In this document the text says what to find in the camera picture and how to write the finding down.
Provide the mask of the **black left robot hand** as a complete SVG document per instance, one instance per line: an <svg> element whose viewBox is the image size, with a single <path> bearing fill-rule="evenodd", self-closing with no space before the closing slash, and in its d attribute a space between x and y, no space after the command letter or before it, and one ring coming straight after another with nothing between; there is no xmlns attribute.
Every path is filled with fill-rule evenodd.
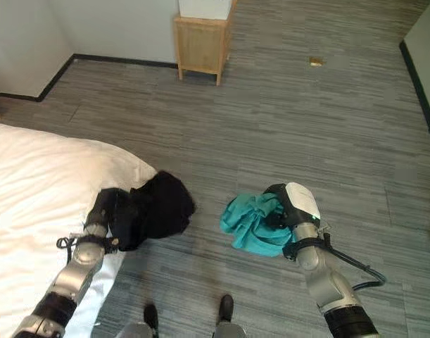
<svg viewBox="0 0 430 338"><path fill-rule="evenodd" d="M132 224L134 212L130 195L119 188L102 189L88 213L85 225L101 225L106 230L125 229Z"/></svg>

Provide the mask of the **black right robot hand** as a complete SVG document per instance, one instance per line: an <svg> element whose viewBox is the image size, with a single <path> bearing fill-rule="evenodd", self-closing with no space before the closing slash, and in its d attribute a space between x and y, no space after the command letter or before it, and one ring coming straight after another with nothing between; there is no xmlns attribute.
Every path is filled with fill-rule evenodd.
<svg viewBox="0 0 430 338"><path fill-rule="evenodd" d="M276 195L283 207L282 212L272 211L265 223L273 229L294 227L303 223L312 223L319 227L321 216L312 192L301 184L289 182L287 184L273 184L265 193Z"/></svg>

